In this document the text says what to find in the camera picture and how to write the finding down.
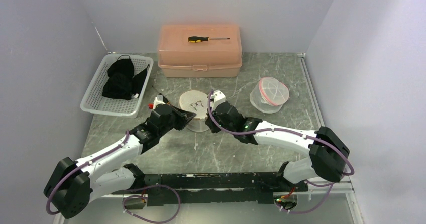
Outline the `beige mesh laundry bag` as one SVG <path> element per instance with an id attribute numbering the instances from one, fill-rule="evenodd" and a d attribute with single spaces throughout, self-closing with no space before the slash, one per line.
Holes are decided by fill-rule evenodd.
<path id="1" fill-rule="evenodd" d="M 184 92 L 179 98 L 179 108 L 196 113 L 195 117 L 188 123 L 187 128 L 193 132 L 205 132 L 209 130 L 205 121 L 207 120 L 207 94 L 198 90 Z"/>

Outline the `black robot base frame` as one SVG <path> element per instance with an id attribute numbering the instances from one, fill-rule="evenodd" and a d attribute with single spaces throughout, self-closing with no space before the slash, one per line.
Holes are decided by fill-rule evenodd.
<path id="1" fill-rule="evenodd" d="M 146 191 L 146 186 L 153 188 Z M 147 195 L 147 205 L 256 202 L 273 204 L 280 195 L 307 192 L 303 181 L 292 184 L 279 172 L 145 174 L 144 180 L 115 194 Z"/>

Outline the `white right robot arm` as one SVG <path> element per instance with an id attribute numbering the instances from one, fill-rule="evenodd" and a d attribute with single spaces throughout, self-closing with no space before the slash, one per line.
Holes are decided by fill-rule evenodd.
<path id="1" fill-rule="evenodd" d="M 244 144 L 269 145 L 289 149 L 305 158 L 287 162 L 279 170 L 277 186 L 290 191 L 297 183 L 320 177 L 338 183 L 354 174 L 349 163 L 349 148 L 328 127 L 298 130 L 272 124 L 254 117 L 244 117 L 228 102 L 209 106 L 206 124 L 213 133 L 223 131 Z"/>

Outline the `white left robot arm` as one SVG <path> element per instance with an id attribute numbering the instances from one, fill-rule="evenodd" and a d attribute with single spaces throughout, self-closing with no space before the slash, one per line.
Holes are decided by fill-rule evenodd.
<path id="1" fill-rule="evenodd" d="M 48 199 L 46 212 L 72 218 L 106 194 L 121 190 L 137 194 L 147 189 L 149 180 L 136 165 L 113 167 L 147 152 L 170 130 L 184 129 L 195 116 L 170 104 L 159 104 L 143 123 L 110 146 L 77 160 L 60 160 L 43 191 Z"/>

